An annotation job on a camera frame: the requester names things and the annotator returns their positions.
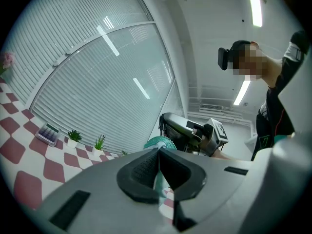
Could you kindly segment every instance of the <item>black jacket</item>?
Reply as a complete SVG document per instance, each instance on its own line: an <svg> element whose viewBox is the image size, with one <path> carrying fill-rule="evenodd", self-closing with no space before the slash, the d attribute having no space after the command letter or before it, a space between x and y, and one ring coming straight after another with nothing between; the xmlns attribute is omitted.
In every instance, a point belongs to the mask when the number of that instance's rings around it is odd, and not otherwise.
<svg viewBox="0 0 312 234"><path fill-rule="evenodd" d="M293 125L277 96L299 69L309 45L309 39L304 31L293 34L283 57L281 74L276 80L275 87L268 89L266 102L261 106L256 117L258 137L252 160L259 150L272 147L280 137L294 132Z"/></svg>

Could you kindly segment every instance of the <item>flower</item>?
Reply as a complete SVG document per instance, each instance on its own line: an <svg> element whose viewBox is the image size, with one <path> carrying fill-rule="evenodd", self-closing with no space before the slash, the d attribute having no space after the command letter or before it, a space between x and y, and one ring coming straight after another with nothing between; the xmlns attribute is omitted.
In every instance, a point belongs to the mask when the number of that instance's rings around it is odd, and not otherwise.
<svg viewBox="0 0 312 234"><path fill-rule="evenodd" d="M14 64L14 53L4 52L3 54L3 68L7 69Z"/></svg>

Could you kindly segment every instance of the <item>neck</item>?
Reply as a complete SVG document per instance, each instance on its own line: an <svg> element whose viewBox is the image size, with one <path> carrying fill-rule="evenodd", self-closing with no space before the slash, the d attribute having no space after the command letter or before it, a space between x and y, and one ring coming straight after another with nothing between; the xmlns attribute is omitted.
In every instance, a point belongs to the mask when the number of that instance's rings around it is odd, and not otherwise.
<svg viewBox="0 0 312 234"><path fill-rule="evenodd" d="M282 72L282 59L275 60L271 57L267 57L266 68L263 76L261 77L270 88L274 88L277 77Z"/></svg>

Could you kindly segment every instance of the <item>white pot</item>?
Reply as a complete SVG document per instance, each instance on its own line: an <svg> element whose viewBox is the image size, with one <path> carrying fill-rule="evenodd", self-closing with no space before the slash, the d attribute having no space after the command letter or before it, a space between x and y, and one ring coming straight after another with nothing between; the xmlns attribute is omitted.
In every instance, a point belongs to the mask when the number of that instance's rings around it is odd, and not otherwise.
<svg viewBox="0 0 312 234"><path fill-rule="evenodd" d="M67 141L67 146L69 146L70 148L75 148L77 146L78 142L68 138L68 141Z"/></svg>
<svg viewBox="0 0 312 234"><path fill-rule="evenodd" d="M92 154L95 156L95 157L99 157L101 154L104 154L104 152L102 150L98 150L96 149L95 147L92 148Z"/></svg>

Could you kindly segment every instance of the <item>red cord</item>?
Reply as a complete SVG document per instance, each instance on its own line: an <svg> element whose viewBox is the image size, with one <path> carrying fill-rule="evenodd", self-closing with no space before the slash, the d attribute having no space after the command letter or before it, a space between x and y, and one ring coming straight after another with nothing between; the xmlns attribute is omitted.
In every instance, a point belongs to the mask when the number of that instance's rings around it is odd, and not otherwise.
<svg viewBox="0 0 312 234"><path fill-rule="evenodd" d="M283 117L284 111L285 111L285 109L283 109L283 111L282 111L282 115L281 115L281 118L279 119L279 122L278 122L278 124L277 124L277 125L276 125L276 127L275 127L275 136L276 136L277 127L278 127L279 123L280 123L280 122L281 122L281 120L282 120L282 117Z"/></svg>

